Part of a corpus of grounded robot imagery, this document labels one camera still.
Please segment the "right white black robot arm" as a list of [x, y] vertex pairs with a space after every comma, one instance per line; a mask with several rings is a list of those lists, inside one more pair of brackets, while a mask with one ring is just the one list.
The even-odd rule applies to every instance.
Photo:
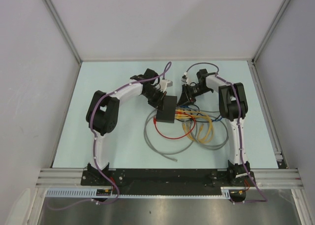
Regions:
[[196, 74], [198, 83], [188, 82], [187, 73], [182, 77], [182, 93], [177, 105], [191, 105], [196, 97], [209, 91], [219, 94], [219, 112], [228, 131], [229, 159], [227, 181], [232, 186], [239, 186], [250, 172], [244, 143], [244, 121], [248, 112], [248, 104], [242, 83], [231, 83], [217, 73], [208, 73], [201, 69]]

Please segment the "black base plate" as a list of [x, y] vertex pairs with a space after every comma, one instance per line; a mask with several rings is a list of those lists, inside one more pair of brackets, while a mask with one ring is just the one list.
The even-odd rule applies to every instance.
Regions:
[[232, 178], [217, 169], [105, 169], [121, 195], [202, 196], [220, 195], [222, 187], [253, 187], [251, 177]]

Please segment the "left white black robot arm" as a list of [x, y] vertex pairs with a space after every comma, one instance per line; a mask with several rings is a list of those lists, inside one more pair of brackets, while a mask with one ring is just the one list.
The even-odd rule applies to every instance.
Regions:
[[86, 114], [86, 121], [94, 134], [93, 158], [88, 163], [87, 170], [97, 185], [102, 186], [109, 179], [106, 170], [110, 164], [110, 157], [103, 155], [104, 140], [117, 125], [120, 106], [133, 97], [143, 95], [150, 106], [161, 111], [166, 89], [170, 86], [172, 81], [165, 79], [165, 72], [158, 75], [148, 68], [144, 74], [132, 76], [127, 84], [110, 93], [102, 91], [94, 93]]

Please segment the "black network switch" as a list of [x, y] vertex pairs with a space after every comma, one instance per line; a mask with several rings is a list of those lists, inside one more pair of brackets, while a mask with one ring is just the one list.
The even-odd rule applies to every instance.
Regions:
[[156, 121], [162, 123], [174, 123], [177, 107], [177, 96], [165, 96], [163, 109], [157, 111]]

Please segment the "aluminium frame rail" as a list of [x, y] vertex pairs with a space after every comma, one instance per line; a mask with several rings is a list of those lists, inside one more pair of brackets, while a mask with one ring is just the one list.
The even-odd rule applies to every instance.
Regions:
[[[297, 169], [253, 169], [255, 181], [262, 190], [303, 189]], [[81, 187], [82, 168], [44, 168], [41, 169], [36, 187], [75, 188]]]

